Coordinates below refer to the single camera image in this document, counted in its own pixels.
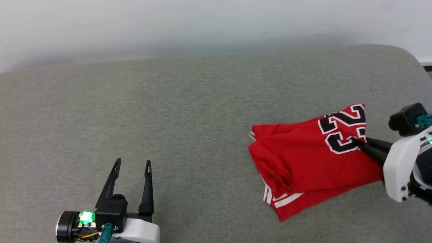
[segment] jersey number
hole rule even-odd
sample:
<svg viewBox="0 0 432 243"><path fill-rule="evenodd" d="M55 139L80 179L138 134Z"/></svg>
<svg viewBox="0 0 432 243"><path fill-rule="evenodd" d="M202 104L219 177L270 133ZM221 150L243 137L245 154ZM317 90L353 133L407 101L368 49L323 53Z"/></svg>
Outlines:
<svg viewBox="0 0 432 243"><path fill-rule="evenodd" d="M363 105L352 105L350 108L352 114L339 111L325 115L324 118L318 121L322 134L328 134L325 142L333 153L347 153L357 150L358 148L357 145L350 140L353 136L345 138L341 131L338 131L338 125L351 127L366 124L365 109ZM366 127L358 127L356 131L357 136L355 138L366 139Z"/></svg>

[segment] green led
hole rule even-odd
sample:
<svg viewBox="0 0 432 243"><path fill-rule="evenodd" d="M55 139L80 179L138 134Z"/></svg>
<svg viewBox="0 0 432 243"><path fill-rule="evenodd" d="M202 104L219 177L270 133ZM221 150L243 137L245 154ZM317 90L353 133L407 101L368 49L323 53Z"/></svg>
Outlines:
<svg viewBox="0 0 432 243"><path fill-rule="evenodd" d="M83 214L81 214L81 217L79 218L79 222L82 224L90 224L95 220L95 213L83 211Z"/></svg>

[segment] folded red garment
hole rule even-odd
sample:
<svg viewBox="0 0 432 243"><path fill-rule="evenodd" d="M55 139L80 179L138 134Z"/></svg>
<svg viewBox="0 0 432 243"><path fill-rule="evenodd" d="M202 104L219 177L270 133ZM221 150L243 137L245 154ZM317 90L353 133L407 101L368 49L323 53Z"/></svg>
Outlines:
<svg viewBox="0 0 432 243"><path fill-rule="evenodd" d="M265 183L264 201L283 221L380 180L380 166L350 139L366 142L363 104L309 121L255 125L248 148Z"/></svg>

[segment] red fabric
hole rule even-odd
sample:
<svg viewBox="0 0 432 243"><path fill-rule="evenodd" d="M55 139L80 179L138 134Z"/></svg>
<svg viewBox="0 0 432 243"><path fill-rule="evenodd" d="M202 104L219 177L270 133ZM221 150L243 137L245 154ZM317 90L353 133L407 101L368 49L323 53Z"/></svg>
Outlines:
<svg viewBox="0 0 432 243"><path fill-rule="evenodd" d="M256 142L248 148L258 172L274 199L286 194L270 204L280 221L353 188L380 180L381 168L348 140L349 137L365 140L359 134L359 129L366 127L365 121L347 124L337 118L338 115L360 117L359 114L364 115L364 105L351 105L336 113L300 123L252 127ZM336 128L324 131L321 120L329 121L330 126L336 123ZM326 142L330 135L337 133L342 135L339 144L350 144L352 150L335 151ZM303 194L284 206L275 206L294 193Z"/></svg>

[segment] white wall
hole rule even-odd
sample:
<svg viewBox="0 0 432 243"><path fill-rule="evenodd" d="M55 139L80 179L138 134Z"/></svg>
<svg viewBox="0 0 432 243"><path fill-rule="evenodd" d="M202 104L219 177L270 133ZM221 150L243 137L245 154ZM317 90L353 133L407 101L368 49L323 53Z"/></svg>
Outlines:
<svg viewBox="0 0 432 243"><path fill-rule="evenodd" d="M0 1L0 72L350 44L396 45L432 64L432 1Z"/></svg>

